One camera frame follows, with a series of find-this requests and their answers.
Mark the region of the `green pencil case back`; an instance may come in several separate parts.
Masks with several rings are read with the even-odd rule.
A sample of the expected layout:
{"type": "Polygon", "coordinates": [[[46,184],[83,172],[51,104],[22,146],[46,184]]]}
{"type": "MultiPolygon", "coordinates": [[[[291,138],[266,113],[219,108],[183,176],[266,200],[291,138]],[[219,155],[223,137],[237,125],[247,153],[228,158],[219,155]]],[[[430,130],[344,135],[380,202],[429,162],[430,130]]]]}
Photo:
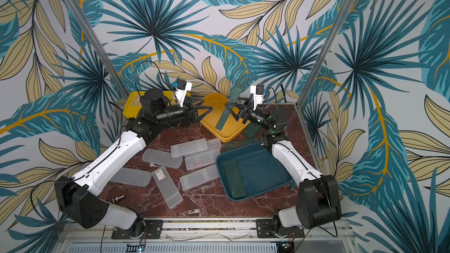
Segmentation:
{"type": "Polygon", "coordinates": [[[249,123],[246,128],[243,131],[243,135],[246,136],[248,139],[255,138],[256,134],[261,129],[260,126],[254,123],[249,123]]]}

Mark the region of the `yellow black toolbox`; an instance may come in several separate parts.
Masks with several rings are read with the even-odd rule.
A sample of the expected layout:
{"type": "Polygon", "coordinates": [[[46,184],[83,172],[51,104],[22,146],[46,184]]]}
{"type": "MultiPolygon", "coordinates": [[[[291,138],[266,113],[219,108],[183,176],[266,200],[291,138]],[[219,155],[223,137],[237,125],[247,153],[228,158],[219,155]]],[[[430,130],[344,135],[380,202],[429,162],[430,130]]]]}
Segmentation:
{"type": "MultiPolygon", "coordinates": [[[[134,91],[129,95],[123,110],[123,116],[126,119],[137,118],[138,112],[142,108],[139,98],[140,96],[143,97],[144,94],[145,91],[134,91]]],[[[163,94],[169,99],[171,105],[176,104],[175,95],[172,91],[163,91],[163,94]]]]}

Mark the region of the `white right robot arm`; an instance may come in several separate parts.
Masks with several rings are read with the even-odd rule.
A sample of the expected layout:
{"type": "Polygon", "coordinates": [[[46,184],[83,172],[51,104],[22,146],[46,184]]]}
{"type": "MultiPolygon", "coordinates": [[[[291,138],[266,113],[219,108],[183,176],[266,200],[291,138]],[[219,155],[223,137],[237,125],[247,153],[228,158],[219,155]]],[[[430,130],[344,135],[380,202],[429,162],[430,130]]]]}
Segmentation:
{"type": "Polygon", "coordinates": [[[285,133],[288,124],[285,109],[264,113],[244,104],[226,103],[225,107],[235,120],[249,121],[265,129],[260,136],[262,146],[285,167],[298,186],[296,205],[282,209],[274,216],[279,235],[285,235],[293,227],[312,229],[342,218],[336,179],[332,175],[323,175],[294,148],[285,133]]]}

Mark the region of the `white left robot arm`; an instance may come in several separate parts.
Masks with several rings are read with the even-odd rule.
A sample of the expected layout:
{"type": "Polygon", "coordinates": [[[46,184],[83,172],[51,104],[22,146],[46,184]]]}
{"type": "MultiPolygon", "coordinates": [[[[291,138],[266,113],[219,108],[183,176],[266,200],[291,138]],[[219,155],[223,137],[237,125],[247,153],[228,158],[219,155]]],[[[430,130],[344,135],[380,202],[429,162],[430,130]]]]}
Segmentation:
{"type": "Polygon", "coordinates": [[[55,182],[59,209],[83,228],[96,225],[125,230],[132,238],[140,237],[145,229],[141,215],[111,204],[99,194],[111,178],[169,124],[182,122],[196,124],[213,109],[204,100],[190,97],[183,91],[175,93],[177,103],[172,105],[160,89],[147,90],[140,97],[141,109],[137,118],[128,122],[124,132],[97,159],[71,178],[62,176],[55,182]]]}

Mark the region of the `clear pencil case top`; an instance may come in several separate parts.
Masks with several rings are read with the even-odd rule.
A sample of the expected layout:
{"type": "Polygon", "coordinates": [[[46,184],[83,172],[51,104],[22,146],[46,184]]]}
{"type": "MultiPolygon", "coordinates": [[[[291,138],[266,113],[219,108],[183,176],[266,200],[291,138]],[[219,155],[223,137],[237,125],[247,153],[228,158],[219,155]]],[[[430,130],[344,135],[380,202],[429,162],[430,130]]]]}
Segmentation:
{"type": "Polygon", "coordinates": [[[207,140],[205,138],[201,138],[194,141],[172,145],[171,156],[173,158],[180,158],[214,149],[221,149],[221,141],[219,139],[215,138],[207,140]]]}

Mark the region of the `clear pencil case pink inside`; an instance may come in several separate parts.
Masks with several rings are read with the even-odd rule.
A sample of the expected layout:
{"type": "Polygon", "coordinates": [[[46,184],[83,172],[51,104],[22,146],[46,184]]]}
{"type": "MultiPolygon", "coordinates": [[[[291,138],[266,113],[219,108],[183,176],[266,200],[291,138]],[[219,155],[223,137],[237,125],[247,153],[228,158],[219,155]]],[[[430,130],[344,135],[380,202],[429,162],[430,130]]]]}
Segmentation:
{"type": "Polygon", "coordinates": [[[185,165],[188,171],[199,169],[216,163],[217,157],[221,154],[219,149],[205,151],[185,158],[185,165]]]}

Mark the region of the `clear pencil case lower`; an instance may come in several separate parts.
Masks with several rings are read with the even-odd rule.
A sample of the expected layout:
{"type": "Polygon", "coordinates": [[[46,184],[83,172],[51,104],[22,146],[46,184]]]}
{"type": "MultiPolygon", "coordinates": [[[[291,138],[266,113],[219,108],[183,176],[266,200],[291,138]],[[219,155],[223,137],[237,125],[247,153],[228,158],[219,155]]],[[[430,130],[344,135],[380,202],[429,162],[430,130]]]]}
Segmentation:
{"type": "Polygon", "coordinates": [[[219,172],[217,165],[214,164],[180,177],[180,183],[182,190],[187,191],[217,178],[219,178],[219,172]]]}

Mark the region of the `clear pencil case far left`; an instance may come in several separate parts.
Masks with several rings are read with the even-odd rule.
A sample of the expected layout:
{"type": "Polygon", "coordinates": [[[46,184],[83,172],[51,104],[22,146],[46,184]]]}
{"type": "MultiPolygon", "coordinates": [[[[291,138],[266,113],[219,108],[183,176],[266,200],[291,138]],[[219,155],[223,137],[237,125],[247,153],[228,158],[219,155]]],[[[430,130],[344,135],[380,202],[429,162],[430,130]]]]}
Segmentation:
{"type": "Polygon", "coordinates": [[[137,187],[146,187],[152,179],[152,174],[148,171],[130,169],[122,167],[111,179],[110,182],[131,185],[137,187]]]}

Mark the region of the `teal plastic tray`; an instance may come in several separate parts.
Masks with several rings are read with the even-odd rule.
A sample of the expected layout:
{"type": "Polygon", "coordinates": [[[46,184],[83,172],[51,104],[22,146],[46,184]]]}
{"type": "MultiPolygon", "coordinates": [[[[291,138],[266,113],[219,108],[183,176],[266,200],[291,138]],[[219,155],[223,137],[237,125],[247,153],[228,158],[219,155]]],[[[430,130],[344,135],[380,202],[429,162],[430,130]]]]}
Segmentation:
{"type": "Polygon", "coordinates": [[[216,165],[226,196],[235,202],[266,194],[293,182],[286,168],[260,143],[222,153],[217,157],[216,165]],[[236,160],[244,183],[246,196],[242,199],[232,199],[228,194],[223,163],[230,159],[236,160]]]}

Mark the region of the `black yellow screwdriver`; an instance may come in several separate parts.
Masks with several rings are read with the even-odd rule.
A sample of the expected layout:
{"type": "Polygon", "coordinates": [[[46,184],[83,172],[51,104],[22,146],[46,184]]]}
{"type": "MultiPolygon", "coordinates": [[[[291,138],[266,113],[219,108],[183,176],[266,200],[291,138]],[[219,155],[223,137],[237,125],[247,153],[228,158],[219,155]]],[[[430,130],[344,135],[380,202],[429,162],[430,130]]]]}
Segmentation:
{"type": "Polygon", "coordinates": [[[116,196],[116,197],[110,199],[110,200],[109,200],[109,203],[117,204],[119,201],[121,201],[121,200],[123,200],[123,199],[125,199],[125,198],[126,198],[126,195],[116,196]]]}

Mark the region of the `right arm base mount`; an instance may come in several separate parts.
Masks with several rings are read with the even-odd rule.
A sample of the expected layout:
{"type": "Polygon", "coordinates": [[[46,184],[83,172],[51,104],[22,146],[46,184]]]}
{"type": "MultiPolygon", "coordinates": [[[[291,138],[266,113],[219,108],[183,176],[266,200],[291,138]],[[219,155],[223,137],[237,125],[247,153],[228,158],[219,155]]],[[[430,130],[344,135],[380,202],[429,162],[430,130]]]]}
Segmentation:
{"type": "Polygon", "coordinates": [[[301,226],[284,227],[279,219],[257,219],[256,229],[258,238],[303,238],[304,230],[301,226]]]}

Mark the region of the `aluminium front rail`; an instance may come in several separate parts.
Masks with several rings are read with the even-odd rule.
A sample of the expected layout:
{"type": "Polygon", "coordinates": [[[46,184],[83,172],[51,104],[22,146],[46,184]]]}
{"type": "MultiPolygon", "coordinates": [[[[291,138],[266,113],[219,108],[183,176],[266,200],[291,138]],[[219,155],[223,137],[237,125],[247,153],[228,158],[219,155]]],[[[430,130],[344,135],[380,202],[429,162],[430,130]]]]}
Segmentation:
{"type": "Polygon", "coordinates": [[[269,232],[268,217],[158,217],[148,235],[126,239],[118,229],[67,225],[54,253],[359,253],[349,220],[296,228],[286,237],[269,232]]]}

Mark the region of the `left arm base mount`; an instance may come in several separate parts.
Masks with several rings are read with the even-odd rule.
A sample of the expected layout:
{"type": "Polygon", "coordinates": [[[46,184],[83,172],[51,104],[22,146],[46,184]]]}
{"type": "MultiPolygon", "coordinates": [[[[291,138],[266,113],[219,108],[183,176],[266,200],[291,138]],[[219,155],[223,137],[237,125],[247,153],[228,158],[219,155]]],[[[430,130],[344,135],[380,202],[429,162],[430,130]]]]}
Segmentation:
{"type": "Polygon", "coordinates": [[[129,230],[115,227],[112,240],[158,240],[160,239],[163,220],[139,220],[129,230]]]}

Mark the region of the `right aluminium frame post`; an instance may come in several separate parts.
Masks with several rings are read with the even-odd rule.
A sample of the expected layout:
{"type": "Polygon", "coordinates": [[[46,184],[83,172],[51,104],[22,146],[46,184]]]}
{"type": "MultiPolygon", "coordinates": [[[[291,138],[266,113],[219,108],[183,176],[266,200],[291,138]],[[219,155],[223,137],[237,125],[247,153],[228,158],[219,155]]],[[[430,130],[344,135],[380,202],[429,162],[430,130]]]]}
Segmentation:
{"type": "Polygon", "coordinates": [[[326,59],[326,56],[329,53],[334,40],[339,35],[339,32],[340,32],[347,16],[349,15],[354,2],[355,2],[355,0],[343,0],[342,8],[340,11],[337,12],[334,24],[330,28],[329,34],[325,39],[325,43],[323,44],[323,47],[315,61],[315,64],[314,64],[312,70],[309,72],[308,80],[305,83],[303,90],[301,92],[300,98],[296,104],[296,108],[298,109],[298,111],[301,111],[302,107],[305,105],[309,91],[314,86],[315,79],[319,75],[319,72],[321,70],[321,67],[322,67],[325,59],[326,59]]]}

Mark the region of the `left aluminium frame post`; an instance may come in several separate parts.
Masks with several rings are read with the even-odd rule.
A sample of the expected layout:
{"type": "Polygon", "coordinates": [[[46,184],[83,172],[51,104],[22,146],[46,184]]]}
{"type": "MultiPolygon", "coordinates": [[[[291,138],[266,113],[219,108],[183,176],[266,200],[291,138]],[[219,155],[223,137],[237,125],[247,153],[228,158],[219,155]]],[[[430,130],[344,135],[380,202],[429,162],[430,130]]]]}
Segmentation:
{"type": "Polygon", "coordinates": [[[89,22],[86,14],[84,13],[83,7],[87,0],[63,0],[69,11],[73,14],[77,23],[79,24],[81,31],[84,33],[86,39],[90,42],[91,47],[95,50],[98,57],[100,58],[103,66],[109,73],[113,82],[115,82],[118,91],[122,97],[127,97],[129,95],[129,90],[124,86],[123,82],[115,70],[112,61],[110,60],[107,52],[105,51],[100,39],[96,35],[91,23],[89,22]]]}

